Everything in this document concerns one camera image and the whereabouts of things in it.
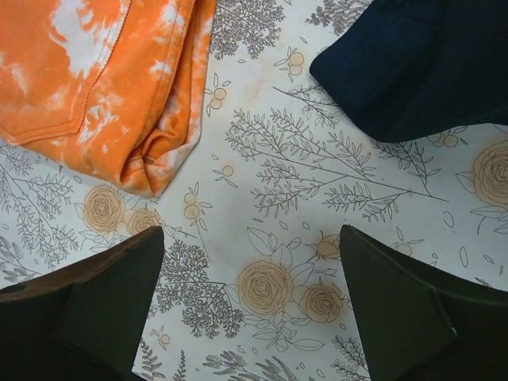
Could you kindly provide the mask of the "floral patterned table mat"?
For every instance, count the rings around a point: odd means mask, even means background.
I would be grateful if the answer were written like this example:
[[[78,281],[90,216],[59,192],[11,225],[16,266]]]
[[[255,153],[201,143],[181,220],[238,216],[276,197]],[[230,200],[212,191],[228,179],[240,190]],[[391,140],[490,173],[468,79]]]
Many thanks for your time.
[[[341,263],[353,225],[507,288],[507,129],[386,144],[310,76],[366,1],[220,1],[202,136],[158,198],[1,146],[1,285],[164,229],[133,370],[147,380],[367,380]]]

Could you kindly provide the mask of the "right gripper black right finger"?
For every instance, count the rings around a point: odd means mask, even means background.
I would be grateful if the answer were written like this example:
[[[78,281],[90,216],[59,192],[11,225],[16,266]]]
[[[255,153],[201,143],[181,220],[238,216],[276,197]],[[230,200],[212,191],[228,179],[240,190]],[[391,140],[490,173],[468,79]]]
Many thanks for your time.
[[[505,380],[507,293],[344,225],[340,252],[373,380]]]

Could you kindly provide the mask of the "orange tie-dye folded shorts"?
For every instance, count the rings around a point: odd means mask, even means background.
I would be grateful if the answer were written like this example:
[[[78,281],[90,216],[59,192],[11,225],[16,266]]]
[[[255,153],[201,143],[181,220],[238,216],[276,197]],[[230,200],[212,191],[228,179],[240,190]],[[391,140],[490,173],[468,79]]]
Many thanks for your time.
[[[158,196],[202,131],[213,1],[4,1],[1,137]]]

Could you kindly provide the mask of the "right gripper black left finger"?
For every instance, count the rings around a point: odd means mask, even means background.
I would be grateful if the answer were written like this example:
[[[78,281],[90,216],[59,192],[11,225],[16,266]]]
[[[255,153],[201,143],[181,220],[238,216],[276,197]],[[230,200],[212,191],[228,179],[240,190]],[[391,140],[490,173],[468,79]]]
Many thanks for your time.
[[[134,360],[164,257],[153,226],[1,290],[3,380],[137,380]]]

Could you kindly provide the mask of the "navy blue shorts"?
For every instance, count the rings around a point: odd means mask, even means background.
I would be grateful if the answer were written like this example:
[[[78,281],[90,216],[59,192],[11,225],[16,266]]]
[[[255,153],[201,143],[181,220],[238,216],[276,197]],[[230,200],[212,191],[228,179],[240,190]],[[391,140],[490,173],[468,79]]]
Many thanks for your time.
[[[507,123],[504,1],[374,1],[310,65],[348,119],[381,142]]]

